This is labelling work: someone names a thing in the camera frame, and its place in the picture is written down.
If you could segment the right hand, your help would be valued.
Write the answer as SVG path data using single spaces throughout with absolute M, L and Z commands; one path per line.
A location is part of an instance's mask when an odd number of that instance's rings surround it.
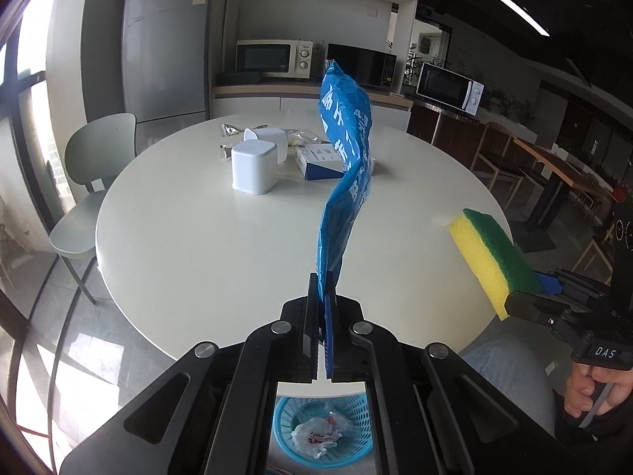
M 598 384 L 612 384 L 597 415 L 604 415 L 623 404 L 632 392 L 632 371 L 612 370 L 573 363 L 572 373 L 564 392 L 564 410 L 574 418 L 589 412 L 593 406 L 593 394 Z

